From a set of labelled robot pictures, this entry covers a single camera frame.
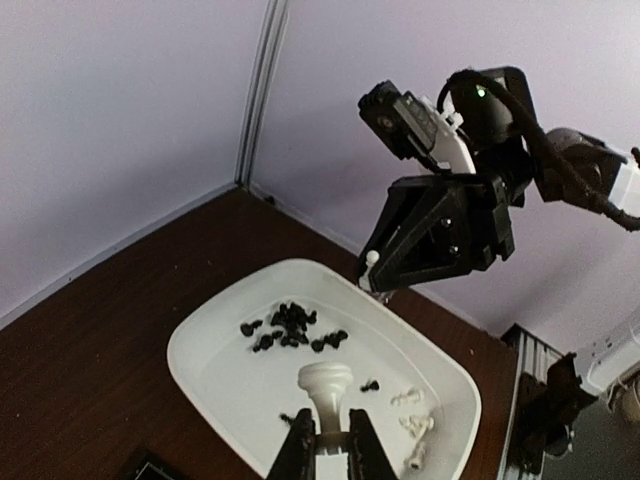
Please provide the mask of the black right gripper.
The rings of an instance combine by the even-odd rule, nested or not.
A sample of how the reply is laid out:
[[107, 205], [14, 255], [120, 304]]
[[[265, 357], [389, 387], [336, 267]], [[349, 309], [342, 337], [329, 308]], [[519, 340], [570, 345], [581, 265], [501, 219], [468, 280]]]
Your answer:
[[357, 285], [369, 250], [379, 254], [369, 273], [375, 291], [487, 270], [515, 249], [508, 208], [508, 190], [494, 173], [394, 181], [358, 258]]

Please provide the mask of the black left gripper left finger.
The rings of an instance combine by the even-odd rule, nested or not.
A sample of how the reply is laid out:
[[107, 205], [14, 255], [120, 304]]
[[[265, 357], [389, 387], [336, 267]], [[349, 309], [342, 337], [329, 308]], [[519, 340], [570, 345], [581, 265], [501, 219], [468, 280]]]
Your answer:
[[268, 480], [313, 480], [316, 478], [316, 427], [312, 411], [301, 409], [274, 460]]

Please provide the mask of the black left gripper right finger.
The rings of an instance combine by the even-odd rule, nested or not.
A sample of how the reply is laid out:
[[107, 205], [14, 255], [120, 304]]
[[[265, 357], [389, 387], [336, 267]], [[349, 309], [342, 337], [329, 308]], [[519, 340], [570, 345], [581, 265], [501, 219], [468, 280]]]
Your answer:
[[396, 480], [393, 467], [364, 409], [349, 411], [347, 475], [350, 480]]

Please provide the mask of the white rook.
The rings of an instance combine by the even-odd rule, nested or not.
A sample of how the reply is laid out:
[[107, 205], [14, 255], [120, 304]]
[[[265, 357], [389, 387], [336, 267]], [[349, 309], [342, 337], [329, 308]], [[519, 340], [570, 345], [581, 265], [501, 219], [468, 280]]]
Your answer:
[[342, 454], [346, 433], [341, 424], [341, 407], [346, 390], [353, 382], [352, 370], [344, 363], [317, 362], [298, 372], [298, 387], [313, 403], [319, 420], [316, 451], [321, 455]]

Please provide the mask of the black pawn lone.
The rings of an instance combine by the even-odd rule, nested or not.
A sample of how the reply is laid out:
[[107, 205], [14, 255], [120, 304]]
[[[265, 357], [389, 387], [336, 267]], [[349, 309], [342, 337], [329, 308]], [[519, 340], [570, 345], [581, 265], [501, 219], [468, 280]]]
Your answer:
[[292, 416], [290, 416], [288, 414], [285, 414], [285, 413], [280, 413], [279, 414], [279, 418], [288, 426], [291, 426], [295, 421], [294, 417], [292, 417]]

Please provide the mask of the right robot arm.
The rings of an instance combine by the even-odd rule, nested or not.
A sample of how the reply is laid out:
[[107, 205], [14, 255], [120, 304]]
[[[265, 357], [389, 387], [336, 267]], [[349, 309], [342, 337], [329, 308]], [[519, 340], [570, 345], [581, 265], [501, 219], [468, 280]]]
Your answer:
[[545, 202], [639, 228], [639, 152], [576, 129], [544, 130], [524, 72], [453, 73], [436, 99], [377, 84], [361, 119], [398, 159], [421, 166], [394, 181], [357, 267], [373, 295], [488, 269], [515, 249], [510, 211], [535, 186]]

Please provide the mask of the cluster of white chess pieces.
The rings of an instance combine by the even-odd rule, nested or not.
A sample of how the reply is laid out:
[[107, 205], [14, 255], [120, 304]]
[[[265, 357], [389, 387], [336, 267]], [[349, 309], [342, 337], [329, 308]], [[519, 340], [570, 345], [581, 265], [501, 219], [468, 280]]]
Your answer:
[[[396, 394], [390, 399], [392, 407], [419, 407], [423, 404], [425, 392], [417, 387], [411, 387], [406, 392]], [[414, 441], [411, 454], [406, 458], [405, 465], [414, 471], [422, 470], [427, 456], [426, 435], [435, 428], [435, 419], [429, 413], [413, 413], [399, 417], [400, 426], [406, 430]]]

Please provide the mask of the pile of black chess pieces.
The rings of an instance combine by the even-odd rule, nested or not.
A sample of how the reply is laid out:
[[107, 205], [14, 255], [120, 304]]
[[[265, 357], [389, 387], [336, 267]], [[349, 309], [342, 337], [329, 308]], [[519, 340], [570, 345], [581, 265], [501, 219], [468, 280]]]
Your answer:
[[276, 346], [299, 349], [308, 347], [320, 354], [327, 348], [338, 350], [349, 339], [349, 333], [337, 330], [311, 337], [310, 328], [318, 323], [318, 312], [308, 310], [295, 301], [280, 303], [265, 319], [259, 318], [239, 324], [240, 334], [253, 343], [250, 351], [261, 353]]

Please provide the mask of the black pawn among white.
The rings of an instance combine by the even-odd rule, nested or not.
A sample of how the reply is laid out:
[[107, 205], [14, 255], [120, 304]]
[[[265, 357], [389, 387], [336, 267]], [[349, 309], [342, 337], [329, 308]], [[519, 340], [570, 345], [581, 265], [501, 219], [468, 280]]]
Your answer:
[[380, 389], [379, 382], [377, 380], [370, 380], [366, 382], [364, 385], [360, 386], [360, 391], [363, 393], [370, 391], [378, 391]]

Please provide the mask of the white plastic tub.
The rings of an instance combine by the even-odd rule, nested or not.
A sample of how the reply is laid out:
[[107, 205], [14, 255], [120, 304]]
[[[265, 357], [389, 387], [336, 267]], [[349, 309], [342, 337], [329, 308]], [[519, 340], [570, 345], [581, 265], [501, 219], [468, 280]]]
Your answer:
[[[280, 303], [295, 301], [318, 312], [311, 337], [339, 328], [350, 337], [338, 350], [316, 354], [308, 347], [276, 346], [253, 353], [239, 324], [265, 319]], [[265, 476], [287, 435], [280, 413], [310, 406], [298, 387], [299, 370], [334, 361], [349, 366], [353, 382], [344, 409], [364, 409], [389, 461], [402, 479], [457, 479], [469, 459], [481, 416], [471, 375], [404, 319], [330, 268], [305, 259], [265, 267], [215, 295], [173, 332], [167, 347], [171, 375], [215, 432], [258, 475]], [[360, 386], [377, 380], [378, 391]], [[417, 387], [419, 407], [392, 407], [396, 394]], [[405, 465], [414, 441], [399, 417], [429, 412], [435, 428], [426, 435], [422, 470]]]

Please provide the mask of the black white chessboard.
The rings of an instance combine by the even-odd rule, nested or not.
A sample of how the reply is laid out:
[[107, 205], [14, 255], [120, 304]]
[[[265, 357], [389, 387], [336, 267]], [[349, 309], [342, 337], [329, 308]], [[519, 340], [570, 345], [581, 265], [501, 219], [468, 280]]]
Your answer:
[[116, 476], [121, 480], [186, 480], [189, 476], [149, 450], [139, 450], [125, 461]]

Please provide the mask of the aluminium front rail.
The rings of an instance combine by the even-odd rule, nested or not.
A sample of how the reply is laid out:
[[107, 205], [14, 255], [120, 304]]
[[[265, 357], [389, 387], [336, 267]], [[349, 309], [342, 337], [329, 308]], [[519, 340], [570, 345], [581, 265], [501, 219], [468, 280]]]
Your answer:
[[540, 479], [540, 474], [527, 472], [512, 459], [511, 447], [515, 440], [516, 418], [521, 393], [520, 379], [523, 374], [529, 374], [537, 381], [545, 382], [548, 368], [562, 357], [562, 353], [518, 324], [512, 325], [501, 336], [501, 341], [515, 352], [516, 370], [508, 427], [497, 479]]

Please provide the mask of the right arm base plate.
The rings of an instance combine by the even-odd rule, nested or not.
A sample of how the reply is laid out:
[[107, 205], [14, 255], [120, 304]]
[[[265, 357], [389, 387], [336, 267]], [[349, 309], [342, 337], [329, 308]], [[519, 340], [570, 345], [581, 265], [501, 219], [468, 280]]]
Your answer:
[[593, 404], [597, 395], [582, 388], [576, 373], [577, 354], [570, 352], [547, 370], [545, 382], [523, 374], [516, 423], [515, 445], [521, 462], [531, 463], [548, 445], [548, 437], [560, 427], [569, 426], [579, 413]]

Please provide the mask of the right aluminium frame post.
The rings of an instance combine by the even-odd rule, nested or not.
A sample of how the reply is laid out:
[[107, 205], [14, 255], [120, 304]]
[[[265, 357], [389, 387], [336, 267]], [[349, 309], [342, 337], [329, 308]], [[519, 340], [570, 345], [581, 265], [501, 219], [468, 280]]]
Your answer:
[[236, 159], [235, 184], [249, 189], [262, 124], [289, 20], [290, 1], [267, 2], [245, 102]]

